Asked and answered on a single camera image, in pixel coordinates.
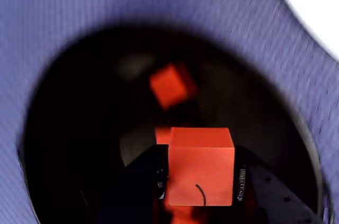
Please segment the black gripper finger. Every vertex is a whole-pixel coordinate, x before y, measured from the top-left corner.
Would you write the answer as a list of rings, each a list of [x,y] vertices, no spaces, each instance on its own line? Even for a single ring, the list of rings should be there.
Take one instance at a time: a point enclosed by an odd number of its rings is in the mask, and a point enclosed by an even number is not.
[[[322,223],[259,158],[235,148],[233,214],[236,223]]]
[[[164,209],[168,146],[153,145],[109,186],[96,223],[169,223]]]

